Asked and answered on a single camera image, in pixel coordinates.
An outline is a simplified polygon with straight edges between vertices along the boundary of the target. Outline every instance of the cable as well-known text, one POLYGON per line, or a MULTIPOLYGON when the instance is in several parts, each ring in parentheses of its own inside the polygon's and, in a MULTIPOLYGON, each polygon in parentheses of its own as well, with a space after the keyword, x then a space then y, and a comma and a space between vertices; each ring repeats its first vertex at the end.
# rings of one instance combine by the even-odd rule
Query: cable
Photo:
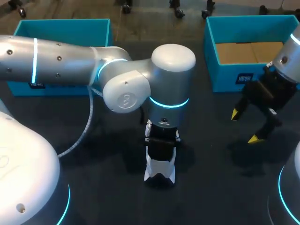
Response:
POLYGON ((83 138, 85 137, 86 133, 88 132, 88 129, 90 127, 90 122, 91 122, 92 117, 93 117, 94 101, 93 101, 93 95, 92 95, 92 92, 91 92, 91 88, 90 87, 87 87, 87 88, 88 88, 89 97, 90 97, 90 115, 89 115, 88 122, 87 122, 87 124, 85 126, 85 129, 84 129, 83 133, 78 138, 78 140, 69 149, 67 149, 63 153, 59 154, 58 158, 61 158, 61 157, 65 156, 66 154, 70 153, 74 148, 76 148, 80 144, 80 142, 83 140, 83 138))

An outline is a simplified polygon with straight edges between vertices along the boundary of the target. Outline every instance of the caster wheel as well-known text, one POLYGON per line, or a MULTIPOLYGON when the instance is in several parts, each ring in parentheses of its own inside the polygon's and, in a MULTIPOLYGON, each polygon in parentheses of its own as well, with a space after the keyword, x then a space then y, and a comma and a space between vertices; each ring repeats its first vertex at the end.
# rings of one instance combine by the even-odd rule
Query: caster wheel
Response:
POLYGON ((204 11, 201 12, 201 15, 202 15, 202 18, 203 18, 204 20, 206 20, 206 18, 207 18, 208 16, 210 16, 210 13, 209 13, 209 11, 204 10, 204 11))
POLYGON ((18 8, 18 6, 12 1, 9 1, 8 4, 12 10, 16 10, 18 8))
POLYGON ((174 1, 173 1, 173 0, 170 0, 170 1, 169 1, 169 4, 170 4, 170 8, 174 8, 174 7, 175 7, 175 4, 174 4, 174 1))
POLYGON ((26 18, 26 12, 24 8, 19 9, 19 14, 23 19, 26 18))
POLYGON ((260 6, 259 7, 259 15, 267 15, 268 14, 268 9, 265 6, 260 6))
POLYGON ((131 7, 129 5, 122 6, 122 11, 124 14, 129 14, 131 12, 131 7))
POLYGON ((185 16, 185 14, 183 13, 183 11, 181 9, 175 9, 175 16, 178 18, 178 19, 181 19, 182 17, 185 16))

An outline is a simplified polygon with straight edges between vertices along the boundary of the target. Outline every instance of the label on box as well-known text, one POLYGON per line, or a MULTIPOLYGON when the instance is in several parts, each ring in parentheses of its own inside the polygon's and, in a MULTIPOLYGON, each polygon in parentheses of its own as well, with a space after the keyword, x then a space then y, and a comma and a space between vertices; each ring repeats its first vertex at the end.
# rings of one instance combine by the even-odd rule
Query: label on box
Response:
POLYGON ((248 81, 251 81, 252 78, 253 78, 253 74, 239 74, 235 84, 245 84, 248 81))
POLYGON ((45 89, 45 85, 42 83, 28 83, 31 89, 45 89))

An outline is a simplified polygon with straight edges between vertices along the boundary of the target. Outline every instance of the end effector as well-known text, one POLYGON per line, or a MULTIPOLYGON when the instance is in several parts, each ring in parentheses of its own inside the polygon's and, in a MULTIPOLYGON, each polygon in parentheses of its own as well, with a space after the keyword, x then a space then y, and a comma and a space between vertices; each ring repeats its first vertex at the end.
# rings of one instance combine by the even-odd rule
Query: end effector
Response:
POLYGON ((300 26, 290 35, 288 41, 275 59, 264 67, 264 74, 257 81, 249 81, 242 89, 243 97, 236 104, 232 120, 238 120, 253 104, 266 116, 267 121, 248 141, 264 140, 282 125, 277 111, 282 109, 297 91, 300 83, 300 26))

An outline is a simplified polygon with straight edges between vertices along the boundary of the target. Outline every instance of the floor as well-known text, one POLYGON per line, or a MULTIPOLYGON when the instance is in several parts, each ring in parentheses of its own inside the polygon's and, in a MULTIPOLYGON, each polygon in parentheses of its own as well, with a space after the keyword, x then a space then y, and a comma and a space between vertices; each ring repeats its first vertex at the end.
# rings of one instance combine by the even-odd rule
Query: floor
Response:
MULTIPOLYGON (((8 4, 3 5, 5 1, 0 0, 0 34, 12 34, 20 16, 11 12, 8 4)), ((186 14, 182 20, 174 16, 168 0, 134 0, 130 15, 121 13, 120 1, 23 0, 27 19, 110 18, 117 41, 176 42, 203 37, 205 21, 201 10, 206 7, 205 0, 182 0, 181 8, 186 14)), ((262 1, 266 0, 217 0, 214 15, 256 15, 262 1)), ((282 0, 271 2, 278 8, 282 0)))

